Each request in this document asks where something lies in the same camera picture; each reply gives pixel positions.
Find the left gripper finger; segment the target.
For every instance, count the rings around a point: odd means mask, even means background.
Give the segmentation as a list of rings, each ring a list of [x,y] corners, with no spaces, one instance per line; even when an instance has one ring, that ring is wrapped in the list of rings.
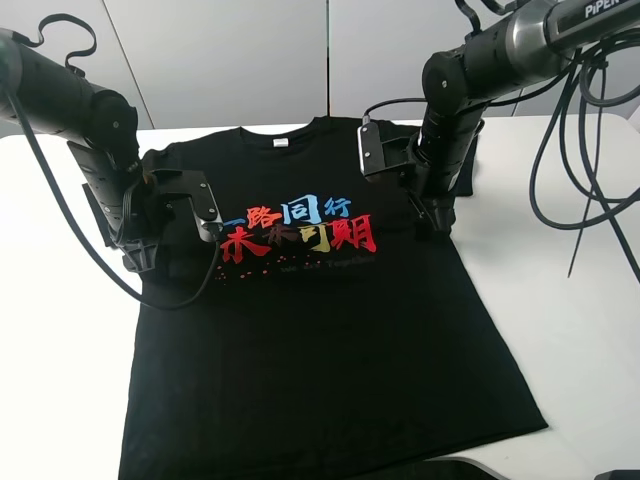
[[[132,273],[145,273],[156,268],[158,243],[149,239],[127,242],[121,247],[125,269]]]

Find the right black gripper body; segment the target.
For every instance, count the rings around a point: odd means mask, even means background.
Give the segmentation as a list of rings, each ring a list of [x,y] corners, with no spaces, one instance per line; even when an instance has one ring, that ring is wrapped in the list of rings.
[[[456,222],[454,211],[456,185],[467,154],[437,159],[423,159],[418,149],[410,149],[415,171],[409,175],[407,193],[434,200],[436,228],[451,228]]]

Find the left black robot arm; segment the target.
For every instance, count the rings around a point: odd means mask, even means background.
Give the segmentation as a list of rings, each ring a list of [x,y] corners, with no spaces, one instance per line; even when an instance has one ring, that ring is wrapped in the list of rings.
[[[66,139],[125,268],[154,269],[161,233],[139,157],[136,109],[75,67],[37,53],[21,34],[2,30],[1,118],[16,124],[12,100],[19,101],[33,130]]]

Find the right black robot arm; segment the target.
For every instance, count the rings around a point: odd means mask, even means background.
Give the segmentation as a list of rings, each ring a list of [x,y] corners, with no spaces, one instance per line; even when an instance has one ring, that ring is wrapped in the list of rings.
[[[434,53],[422,72],[427,103],[411,142],[420,217],[434,234],[455,222],[453,188],[489,105],[585,64],[588,45],[639,22],[636,1],[525,1],[455,49]]]

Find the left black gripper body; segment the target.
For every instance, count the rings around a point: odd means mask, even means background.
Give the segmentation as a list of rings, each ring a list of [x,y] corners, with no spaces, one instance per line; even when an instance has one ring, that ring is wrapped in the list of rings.
[[[121,250],[157,250],[166,217],[145,174],[139,144],[125,141],[101,150],[69,141],[85,183],[85,197],[106,246]]]

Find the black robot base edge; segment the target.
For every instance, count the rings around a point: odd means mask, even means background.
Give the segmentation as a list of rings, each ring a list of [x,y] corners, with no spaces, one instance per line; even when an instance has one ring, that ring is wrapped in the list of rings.
[[[394,480],[498,480],[497,472],[463,460],[421,461],[395,469],[387,476]]]

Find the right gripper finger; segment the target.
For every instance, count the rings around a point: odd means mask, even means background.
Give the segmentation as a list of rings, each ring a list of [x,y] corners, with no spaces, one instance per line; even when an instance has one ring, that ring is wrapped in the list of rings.
[[[433,240],[436,238],[438,230],[434,221],[434,200],[421,198],[417,194],[409,192],[409,200],[416,211],[415,239]]]

